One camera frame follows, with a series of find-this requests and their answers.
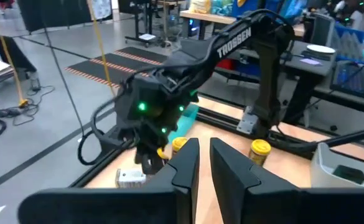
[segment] small container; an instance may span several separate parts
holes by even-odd
[[[187,142],[185,137],[177,137],[172,141],[172,156],[179,152],[180,148]]]
[[[251,150],[248,153],[248,157],[254,161],[257,165],[263,166],[266,158],[271,151],[270,144],[262,139],[254,140],[251,144]]]

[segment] white plate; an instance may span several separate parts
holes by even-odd
[[[311,50],[313,52],[317,52],[317,53],[322,53],[322,54],[334,54],[335,50],[330,48],[330,47],[326,47],[326,46],[321,46],[321,45],[308,45],[307,46],[308,50]]]

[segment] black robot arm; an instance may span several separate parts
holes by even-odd
[[[257,10],[241,16],[211,39],[182,41],[181,49],[163,65],[140,70],[123,83],[122,92],[114,101],[118,127],[118,135],[112,136],[115,139],[100,134],[95,122],[93,132],[101,141],[115,146],[119,146],[120,139],[135,139],[135,162],[142,164],[145,174],[155,174],[164,165],[157,150],[163,149],[169,133],[177,130],[183,110],[189,103],[198,102],[196,89],[211,77],[219,61],[236,49],[247,47],[258,53],[260,88],[268,89],[254,106],[258,117],[256,133],[258,137],[266,135],[278,122],[276,80],[280,55],[294,38],[293,28],[276,22],[274,16],[280,17],[265,9]]]

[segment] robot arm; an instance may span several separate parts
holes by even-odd
[[[262,9],[245,14],[208,40],[184,40],[181,49],[163,65],[141,70],[140,75],[135,74],[125,81],[122,93],[114,101],[119,129],[116,138],[134,139],[135,162],[142,164],[145,174],[155,174],[162,168],[164,161],[157,150],[163,149],[169,133],[177,130],[184,108],[191,102],[198,102],[196,89],[211,77],[216,64],[236,49],[247,47],[258,53],[262,69],[260,88],[269,88],[269,93],[259,96],[254,107],[259,121],[257,133],[266,135],[278,121],[275,80],[280,55],[294,38],[294,30],[290,25],[276,22],[269,13],[273,12]],[[119,141],[100,134],[95,122],[92,122],[92,130],[101,141],[119,145]]]

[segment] computer monitor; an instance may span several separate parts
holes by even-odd
[[[286,18],[291,24],[295,18],[301,16],[306,8],[307,0],[285,0],[280,8],[279,15]]]
[[[335,29],[335,19],[324,14],[313,13],[314,26],[312,30],[312,44],[331,46],[332,35]]]

